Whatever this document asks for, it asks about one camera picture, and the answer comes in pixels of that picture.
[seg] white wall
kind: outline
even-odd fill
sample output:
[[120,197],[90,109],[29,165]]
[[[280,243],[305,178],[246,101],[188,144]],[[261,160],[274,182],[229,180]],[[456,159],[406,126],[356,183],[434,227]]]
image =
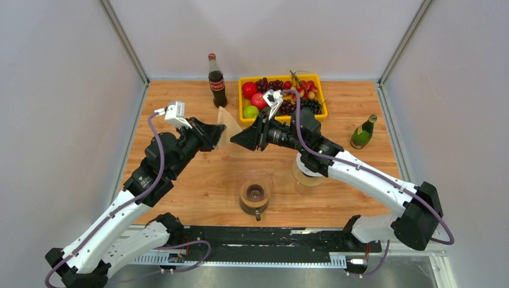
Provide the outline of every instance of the white wall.
[[144,87],[97,1],[0,6],[0,286],[43,287],[109,204]]
[[507,287],[509,2],[436,1],[387,85],[414,181],[439,189],[458,287]]
[[152,78],[381,76],[421,0],[111,0]]

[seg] bottle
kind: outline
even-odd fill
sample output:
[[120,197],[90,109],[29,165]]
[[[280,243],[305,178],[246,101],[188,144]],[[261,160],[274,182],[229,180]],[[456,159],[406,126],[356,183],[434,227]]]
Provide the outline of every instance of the bottle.
[[219,108],[226,107],[228,100],[226,99],[226,88],[224,87],[223,72],[219,69],[217,61],[215,60],[215,54],[210,53],[208,55],[209,69],[208,69],[208,83],[210,84],[210,90],[214,94],[214,105]]
[[355,149],[362,149],[373,136],[373,127],[376,122],[376,115],[369,116],[368,120],[355,129],[350,140],[350,145]]

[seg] gray floor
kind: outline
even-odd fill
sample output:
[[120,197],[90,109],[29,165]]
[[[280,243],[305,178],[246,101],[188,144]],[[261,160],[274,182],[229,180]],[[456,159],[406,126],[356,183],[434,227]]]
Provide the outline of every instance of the gray floor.
[[[373,269],[380,258],[370,257]],[[128,265],[113,280],[126,280],[157,270],[156,266]],[[332,269],[291,268],[222,268],[200,267],[174,274],[154,275],[126,284],[108,284],[106,287],[192,287],[192,288],[282,288],[282,287],[437,287],[431,263],[424,256],[391,256],[374,276],[355,279],[344,271]]]

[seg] yellow plastic tray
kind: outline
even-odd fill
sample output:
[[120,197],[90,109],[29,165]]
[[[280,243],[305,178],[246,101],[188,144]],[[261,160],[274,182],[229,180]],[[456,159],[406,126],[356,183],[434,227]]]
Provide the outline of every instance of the yellow plastic tray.
[[[292,81],[292,76],[290,74],[280,75],[280,76],[260,76],[260,77],[240,78],[239,79],[239,106],[240,106],[239,107],[239,119],[242,122],[242,124],[244,124],[246,126],[254,123],[256,118],[244,118],[242,116],[242,111],[244,110],[244,107],[251,105],[251,101],[249,99],[244,98],[244,96],[242,95],[242,84],[244,84],[245,82],[249,82],[249,81],[256,82],[263,77],[267,77],[267,80],[269,82],[275,81],[275,80],[281,80],[283,82]],[[301,81],[302,80],[305,80],[305,81],[312,80],[315,83],[315,86],[318,88],[318,94],[316,96],[316,99],[322,105],[322,114],[315,115],[315,119],[317,119],[318,121],[325,119],[329,115],[329,111],[327,111],[327,104],[324,102],[325,97],[324,97],[324,92],[322,90],[322,84],[320,83],[320,78],[318,77],[317,74],[299,74],[299,75],[297,75],[297,77]],[[284,99],[291,100],[291,97],[284,96]],[[276,120],[278,120],[279,122],[290,123],[290,116],[277,116]]]

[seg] red label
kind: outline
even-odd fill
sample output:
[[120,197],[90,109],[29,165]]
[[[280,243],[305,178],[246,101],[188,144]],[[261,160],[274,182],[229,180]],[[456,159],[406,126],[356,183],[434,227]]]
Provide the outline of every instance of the red label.
[[212,91],[219,91],[224,88],[224,79],[219,82],[209,82]]

